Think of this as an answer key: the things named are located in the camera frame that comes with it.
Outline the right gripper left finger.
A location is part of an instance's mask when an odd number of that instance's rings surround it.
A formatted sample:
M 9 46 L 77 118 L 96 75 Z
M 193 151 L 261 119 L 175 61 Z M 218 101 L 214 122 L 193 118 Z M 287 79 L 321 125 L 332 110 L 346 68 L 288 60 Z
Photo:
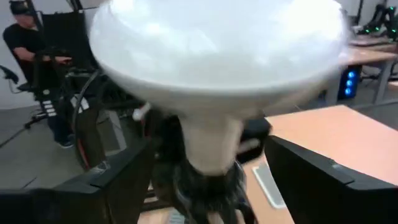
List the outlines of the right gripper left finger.
M 143 140 L 51 189 L 0 190 L 0 224 L 136 224 L 155 140 Z

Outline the silver table lamp base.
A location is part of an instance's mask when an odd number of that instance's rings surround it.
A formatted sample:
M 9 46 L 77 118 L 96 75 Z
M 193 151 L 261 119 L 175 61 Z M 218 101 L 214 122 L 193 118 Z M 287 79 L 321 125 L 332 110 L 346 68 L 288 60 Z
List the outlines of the silver table lamp base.
M 238 162 L 216 176 L 202 174 L 188 162 L 160 162 L 154 166 L 151 182 L 156 196 L 189 224 L 258 224 Z

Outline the white flood lightbulb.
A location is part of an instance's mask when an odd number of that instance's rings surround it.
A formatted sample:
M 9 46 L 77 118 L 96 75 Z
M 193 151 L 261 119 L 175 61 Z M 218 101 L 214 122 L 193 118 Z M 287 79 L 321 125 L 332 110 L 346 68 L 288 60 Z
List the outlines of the white flood lightbulb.
M 340 67 L 348 31 L 335 0 L 107 0 L 91 51 L 126 92 L 177 114 L 189 163 L 235 160 L 245 120 L 301 103 Z

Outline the black upright panel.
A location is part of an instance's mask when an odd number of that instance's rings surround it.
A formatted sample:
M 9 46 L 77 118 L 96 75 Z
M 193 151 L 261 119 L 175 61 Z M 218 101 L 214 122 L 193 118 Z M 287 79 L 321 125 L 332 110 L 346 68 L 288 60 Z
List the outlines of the black upright panel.
M 98 67 L 90 49 L 83 12 L 42 14 L 41 19 L 46 44 L 49 47 L 55 47 L 67 57 L 71 57 L 72 64 L 78 68 Z

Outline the white flat box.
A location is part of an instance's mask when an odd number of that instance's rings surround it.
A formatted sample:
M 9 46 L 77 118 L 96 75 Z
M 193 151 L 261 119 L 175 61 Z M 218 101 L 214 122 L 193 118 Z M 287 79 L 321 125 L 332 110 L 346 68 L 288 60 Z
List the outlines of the white flat box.
M 287 208 L 269 166 L 262 163 L 252 168 L 252 171 L 271 207 L 274 209 Z

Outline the person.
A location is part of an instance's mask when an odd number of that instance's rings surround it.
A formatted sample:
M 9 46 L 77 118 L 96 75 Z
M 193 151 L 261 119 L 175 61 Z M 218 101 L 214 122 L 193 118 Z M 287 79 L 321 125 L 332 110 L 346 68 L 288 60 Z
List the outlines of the person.
M 16 22 L 4 29 L 2 37 L 25 79 L 32 84 L 35 55 L 45 48 L 45 44 L 27 3 L 22 0 L 10 1 L 9 7 Z M 47 118 L 47 123 L 53 133 L 54 141 L 60 147 L 64 149 L 73 147 L 73 133 L 65 119 L 58 115 L 51 116 Z

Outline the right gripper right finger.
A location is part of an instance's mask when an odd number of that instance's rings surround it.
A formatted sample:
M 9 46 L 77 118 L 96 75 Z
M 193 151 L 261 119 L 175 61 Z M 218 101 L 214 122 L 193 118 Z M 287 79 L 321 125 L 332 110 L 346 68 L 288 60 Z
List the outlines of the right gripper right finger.
M 398 224 L 398 186 L 277 136 L 264 153 L 295 224 Z

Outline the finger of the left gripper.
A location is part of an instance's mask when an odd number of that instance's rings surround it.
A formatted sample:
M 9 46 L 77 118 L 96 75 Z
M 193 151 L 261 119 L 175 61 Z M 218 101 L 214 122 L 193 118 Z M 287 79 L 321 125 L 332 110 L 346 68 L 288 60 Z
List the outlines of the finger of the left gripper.
M 148 135 L 160 141 L 155 158 L 159 162 L 179 163 L 185 157 L 185 145 L 178 116 L 150 110 L 148 122 Z
M 264 151 L 264 141 L 272 129 L 265 118 L 248 120 L 241 135 L 236 160 L 240 164 L 257 159 Z

